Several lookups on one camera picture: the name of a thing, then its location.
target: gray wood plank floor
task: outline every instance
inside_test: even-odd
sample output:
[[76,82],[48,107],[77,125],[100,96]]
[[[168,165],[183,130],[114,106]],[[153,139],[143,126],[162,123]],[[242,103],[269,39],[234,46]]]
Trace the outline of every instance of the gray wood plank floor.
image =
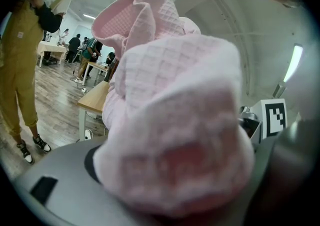
[[[50,144],[52,149],[73,144],[79,139],[79,107],[77,101],[83,96],[77,84],[70,80],[78,72],[78,63],[68,65],[66,63],[52,64],[46,66],[38,65],[35,70],[35,106],[38,114],[38,131],[42,139]],[[86,88],[91,90],[94,87],[97,69],[93,68],[87,80]],[[99,76],[97,84],[104,79]],[[39,162],[45,154],[34,146],[32,134],[24,125],[21,113],[20,126],[21,136],[35,162]],[[105,125],[102,120],[94,120],[86,117],[86,128],[92,130],[95,137],[103,136]],[[28,165],[20,150],[16,147],[15,141],[5,131],[2,116],[0,114],[0,162],[11,179],[16,178],[25,172],[32,165]]]

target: pink towel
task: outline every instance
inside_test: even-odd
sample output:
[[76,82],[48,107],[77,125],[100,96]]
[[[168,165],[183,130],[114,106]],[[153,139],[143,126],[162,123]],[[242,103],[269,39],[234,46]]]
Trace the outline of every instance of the pink towel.
[[241,68],[231,43],[200,34],[172,0],[117,0],[92,25],[120,60],[94,155],[104,187],[141,211],[181,217],[220,207],[249,180],[239,127]]

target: ceiling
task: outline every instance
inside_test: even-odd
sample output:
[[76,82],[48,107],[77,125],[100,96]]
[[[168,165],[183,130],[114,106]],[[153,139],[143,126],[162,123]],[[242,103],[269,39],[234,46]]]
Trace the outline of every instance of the ceiling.
[[[83,14],[95,17],[114,1],[72,0],[70,9],[79,20],[87,21]],[[203,34],[226,39],[238,47],[244,82],[242,100],[249,106],[272,97],[288,70],[295,43],[303,45],[304,57],[318,54],[318,34],[303,8],[286,8],[271,0],[174,1],[178,11],[192,19]],[[283,97],[296,115],[294,103],[286,93]]]

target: gray surface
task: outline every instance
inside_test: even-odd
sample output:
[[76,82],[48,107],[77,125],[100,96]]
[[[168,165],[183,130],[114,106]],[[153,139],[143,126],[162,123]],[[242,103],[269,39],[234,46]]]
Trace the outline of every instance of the gray surface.
[[46,208],[74,225],[156,225],[148,216],[124,207],[88,175],[85,156],[104,140],[103,136],[55,149],[18,177],[15,184],[29,192],[42,176],[58,179]]

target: fluorescent light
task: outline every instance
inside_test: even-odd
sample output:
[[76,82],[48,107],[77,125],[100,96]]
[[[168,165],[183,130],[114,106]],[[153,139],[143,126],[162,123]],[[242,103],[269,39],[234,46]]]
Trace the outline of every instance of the fluorescent light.
[[304,48],[301,45],[294,46],[291,62],[283,82],[287,82],[291,78],[291,76],[295,73],[298,67],[299,61],[301,59],[303,50]]
[[86,15],[86,14],[84,14],[83,16],[91,18],[91,19],[96,19],[96,17],[90,16],[90,15]]

